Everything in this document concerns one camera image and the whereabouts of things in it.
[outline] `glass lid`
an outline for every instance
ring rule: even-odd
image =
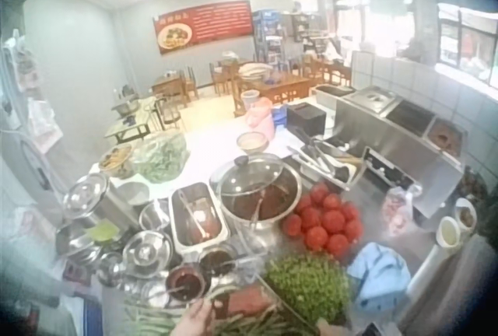
[[[280,177],[282,169],[282,160],[270,153],[237,157],[219,182],[219,194],[237,196],[260,191]]]

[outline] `white cup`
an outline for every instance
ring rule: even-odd
[[[460,243],[460,228],[455,218],[444,217],[437,228],[436,241],[443,248],[455,248]]]

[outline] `human hand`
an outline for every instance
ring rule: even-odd
[[[211,301],[200,299],[187,309],[171,336],[206,336],[213,317]]]

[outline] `plate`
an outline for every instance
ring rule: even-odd
[[[192,28],[185,23],[172,23],[159,32],[157,43],[166,50],[183,47],[192,39]]]

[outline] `white tile wall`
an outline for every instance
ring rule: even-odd
[[[468,132],[465,164],[482,175],[490,191],[498,185],[498,101],[425,65],[359,52],[352,85],[362,89],[371,84],[464,128]]]
[[[372,85],[381,87],[382,89],[391,89],[391,82],[387,79],[382,79],[378,77],[372,77]]]
[[[439,114],[445,120],[451,121],[451,118],[453,117],[453,111],[450,108],[445,107],[443,104],[438,103],[436,100],[433,101],[431,110],[432,112]]]
[[[476,124],[494,138],[498,138],[498,103],[485,99],[479,110]]]
[[[437,80],[434,100],[453,110],[457,106],[459,95],[460,83],[455,82],[453,79],[450,79],[445,75],[440,75]]]
[[[412,87],[413,91],[432,99],[436,91],[438,76],[434,69],[421,64],[417,65],[415,68],[415,81]]]
[[[382,58],[380,56],[376,56],[373,60],[373,76],[391,81],[392,65],[392,58]]]
[[[355,89],[364,89],[372,85],[372,75],[353,72],[351,84]]]
[[[474,89],[462,86],[458,99],[457,113],[470,121],[475,121],[484,102],[484,96]]]
[[[392,69],[392,81],[406,89],[413,87],[416,64],[411,61],[396,59]]]
[[[353,61],[356,71],[363,74],[372,74],[372,67],[374,65],[374,54],[370,52],[355,52],[355,59]]]
[[[468,152],[484,163],[496,141],[482,129],[475,127],[468,136]]]

